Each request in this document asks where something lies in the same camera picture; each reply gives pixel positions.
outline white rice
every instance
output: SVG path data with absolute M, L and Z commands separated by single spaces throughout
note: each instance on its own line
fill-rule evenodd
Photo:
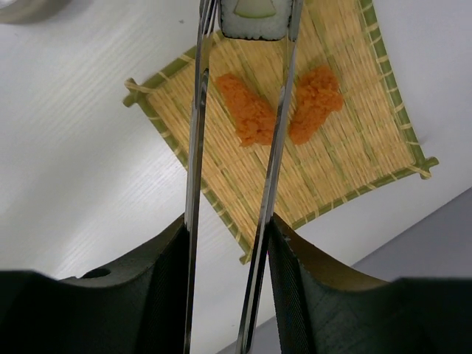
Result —
M 267 18 L 243 18 L 235 15 L 237 1 L 221 0 L 221 30 L 226 37 L 266 41 L 277 41 L 285 37 L 292 0 L 272 0 L 277 13 Z

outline sushi roll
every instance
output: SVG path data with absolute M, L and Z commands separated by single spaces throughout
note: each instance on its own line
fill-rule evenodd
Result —
M 233 39 L 278 41 L 285 37 L 293 0 L 220 0 L 220 28 Z

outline green bamboo edge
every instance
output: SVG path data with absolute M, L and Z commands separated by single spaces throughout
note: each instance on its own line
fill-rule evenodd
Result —
M 363 24 L 364 28 L 367 28 L 369 26 L 372 26 L 374 24 L 377 24 L 377 18 L 375 15 L 375 10 L 372 4 L 372 0 L 359 0 L 359 4 L 361 5 L 362 11 L 362 21 L 361 23 Z M 217 36 L 222 40 L 224 39 L 221 31 L 217 32 Z M 383 56 L 386 55 L 386 49 L 384 46 L 384 42 L 381 38 L 381 32 L 380 28 L 375 28 L 374 30 L 369 32 L 370 40 L 371 42 L 374 43 L 373 45 L 373 52 L 375 53 L 376 58 L 382 58 Z M 193 47 L 192 49 L 189 49 L 184 53 L 184 56 L 188 58 L 195 59 L 195 50 L 196 48 Z M 170 77 L 179 70 L 183 69 L 186 65 L 188 64 L 187 60 L 177 58 L 174 60 L 171 64 L 163 68 L 159 73 L 155 74 L 152 76 L 150 79 L 146 80 L 142 86 L 148 89 L 155 89 L 159 85 L 163 84 L 164 81 L 166 80 L 166 77 Z M 401 99 L 400 92 L 398 91 L 397 83 L 395 80 L 395 76 L 393 75 L 392 72 L 392 67 L 390 66 L 389 60 L 386 60 L 382 63 L 379 63 L 379 69 L 381 70 L 382 75 L 384 75 L 384 81 L 385 85 L 387 87 L 387 90 L 389 92 L 390 99 L 392 100 L 394 107 L 398 107 L 403 104 L 403 100 Z M 129 79 L 129 82 L 136 83 L 133 79 Z M 156 127 L 157 131 L 161 134 L 164 135 L 166 134 L 169 130 L 165 123 L 160 119 L 156 111 L 153 109 L 153 107 L 149 104 L 146 94 L 142 92 L 138 92 L 135 90 L 130 90 L 130 94 L 123 100 L 123 104 L 126 107 L 131 107 L 134 103 L 137 103 L 140 108 L 144 111 L 147 117 L 150 118 L 150 121 L 153 123 L 153 125 Z M 413 167 L 416 169 L 420 169 L 423 173 L 420 173 L 420 176 L 422 179 L 427 179 L 430 176 L 430 168 L 433 166 L 436 166 L 439 164 L 439 161 L 436 158 L 430 158 L 426 159 L 423 150 L 421 147 L 418 145 L 418 140 L 416 137 L 416 134 L 414 132 L 413 127 L 410 127 L 408 129 L 402 129 L 401 125 L 408 125 L 411 124 L 408 114 L 406 113 L 406 109 L 402 108 L 399 112 L 397 112 L 397 117 L 398 117 L 398 129 L 403 135 L 405 136 L 406 143 L 408 144 L 410 151 L 412 152 L 412 155 L 415 159 L 415 164 Z M 187 169 L 187 161 L 188 161 L 188 156 L 187 154 L 180 148 L 179 143 L 177 140 L 172 136 L 167 136 L 164 138 L 165 142 L 169 145 L 169 147 L 176 153 L 176 156 L 178 160 L 185 166 Z M 399 170 L 392 175 L 387 175 L 384 177 L 381 177 L 375 181 L 373 181 L 371 184 L 368 184 L 366 186 L 363 186 L 356 191 L 352 191 L 348 194 L 346 194 L 343 198 L 338 198 L 331 203 L 321 207 L 320 209 L 316 210 L 315 212 L 312 212 L 308 214 L 306 217 L 292 223 L 292 228 L 298 229 L 299 227 L 305 225 L 306 223 L 312 221 L 313 219 L 319 217 L 320 215 L 325 214 L 326 212 L 329 212 L 333 210 L 336 207 L 341 206 L 342 204 L 346 203 L 347 201 L 350 201 L 360 195 L 363 195 L 373 189 L 377 189 L 379 187 L 382 187 L 388 183 L 392 183 L 393 181 L 397 181 L 398 179 L 410 176 L 412 174 L 417 173 L 417 171 L 410 169 L 410 168 L 404 168 L 402 170 Z M 228 212 L 224 211 L 223 205 L 221 201 L 219 201 L 218 197 L 212 190 L 208 188 L 207 183 L 205 180 L 202 181 L 202 192 L 204 193 L 205 197 L 208 199 L 208 201 L 211 203 L 212 207 L 214 210 L 220 214 L 221 212 L 223 213 L 220 215 L 222 221 L 224 224 L 229 228 L 229 231 L 232 233 L 233 237 L 235 240 L 238 242 L 240 247 L 242 248 L 243 252 L 245 253 L 241 258 L 240 261 L 242 264 L 246 264 L 248 261 L 251 259 L 251 246 L 248 244 L 246 239 L 244 237 L 241 237 L 240 230 L 238 227 L 235 225 L 234 221 L 232 218 L 229 216 Z

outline metal tongs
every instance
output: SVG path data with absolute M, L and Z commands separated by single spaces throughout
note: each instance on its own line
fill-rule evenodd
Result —
M 192 102 L 192 122 L 190 126 L 189 162 L 187 174 L 187 197 L 185 205 L 185 226 L 190 237 L 190 262 L 187 292 L 187 317 L 185 326 L 184 353 L 190 352 L 192 329 L 193 294 L 195 284 L 195 261 L 198 238 L 198 210 L 200 205 L 201 167 L 204 146 L 205 108 L 209 80 L 209 53 L 212 48 L 212 34 L 216 22 L 219 0 L 201 0 L 198 24 L 197 48 L 195 55 L 195 93 Z M 293 0 L 291 20 L 285 38 L 283 58 L 283 84 L 280 89 L 277 121 L 272 139 L 263 199 L 260 207 L 254 248 L 252 251 L 249 277 L 244 298 L 243 312 L 237 338 L 237 354 L 251 352 L 252 338 L 257 322 L 260 292 L 268 250 L 266 226 L 274 215 L 275 197 L 280 165 L 288 123 L 291 91 L 294 84 L 296 40 L 299 32 L 303 0 Z

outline bamboo mat corner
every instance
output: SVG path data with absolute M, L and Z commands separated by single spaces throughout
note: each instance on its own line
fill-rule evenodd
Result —
M 251 256 L 270 147 L 239 146 L 234 120 L 212 83 L 231 72 L 277 107 L 281 46 L 218 33 L 210 58 L 202 192 L 243 249 L 242 263 Z M 141 86 L 128 80 L 123 101 L 139 104 L 185 167 L 194 59 L 192 48 Z M 400 178 L 430 178 L 439 163 L 418 143 L 372 0 L 305 0 L 297 74 L 325 63 L 339 79 L 344 107 L 307 144 L 285 143 L 276 212 L 294 229 Z

